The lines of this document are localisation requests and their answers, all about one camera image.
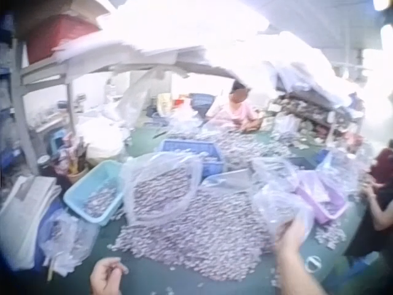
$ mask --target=hand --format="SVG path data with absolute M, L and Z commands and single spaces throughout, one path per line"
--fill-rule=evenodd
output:
M 305 225 L 300 218 L 295 218 L 277 242 L 278 254 L 299 252 L 304 236 Z
M 90 275 L 93 295 L 119 295 L 123 274 L 128 274 L 128 269 L 120 262 L 120 258 L 98 261 Z
M 373 185 L 369 184 L 363 187 L 362 192 L 366 195 L 367 198 L 375 197 Z
M 385 184 L 384 183 L 376 183 L 375 181 L 373 181 L 372 182 L 372 186 L 373 186 L 373 188 L 374 189 L 381 189 L 382 187 L 384 187 L 385 186 Z
M 236 126 L 242 126 L 243 120 L 241 120 L 241 119 L 232 119 L 232 122 L 233 122 Z

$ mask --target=pen holder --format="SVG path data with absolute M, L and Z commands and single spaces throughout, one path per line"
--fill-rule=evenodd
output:
M 84 177 L 88 172 L 88 168 L 87 166 L 85 166 L 85 169 L 83 169 L 81 172 L 79 172 L 78 174 L 68 174 L 68 179 L 70 180 L 70 182 L 72 184 L 76 183 L 79 179 L 81 179 L 82 177 Z

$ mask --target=purple plastic basket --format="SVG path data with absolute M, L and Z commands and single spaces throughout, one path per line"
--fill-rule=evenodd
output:
M 334 209 L 336 209 L 334 214 L 329 213 L 319 202 L 313 199 L 313 197 L 304 190 L 304 183 L 302 181 L 302 178 L 304 179 L 304 177 L 307 177 L 308 173 L 317 172 L 303 171 L 302 173 L 299 173 L 300 184 L 297 188 L 296 193 L 301 196 L 310 206 L 312 206 L 315 214 L 315 219 L 319 224 L 325 224 L 331 220 L 339 218 L 348 207 L 348 202 L 346 201 L 345 197 L 341 195 L 336 189 L 328 186 L 323 180 L 320 179 L 329 195 L 330 204 Z

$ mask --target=shelf post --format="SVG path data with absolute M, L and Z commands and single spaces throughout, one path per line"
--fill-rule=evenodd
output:
M 11 98 L 15 110 L 15 123 L 20 138 L 20 145 L 26 157 L 26 163 L 34 175 L 38 175 L 38 164 L 36 151 L 30 140 L 28 124 L 23 102 L 24 89 L 21 84 L 20 70 L 22 66 L 23 43 L 13 39 L 12 42 L 12 66 L 11 66 Z
M 67 83 L 67 110 L 69 115 L 69 127 L 73 135 L 76 135 L 75 128 L 75 110 L 74 110 L 74 100 L 72 95 L 72 82 Z

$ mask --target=person in black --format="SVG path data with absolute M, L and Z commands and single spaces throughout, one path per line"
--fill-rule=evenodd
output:
M 368 208 L 345 256 L 359 258 L 381 251 L 393 234 L 393 181 L 383 187 L 369 185 L 364 194 Z

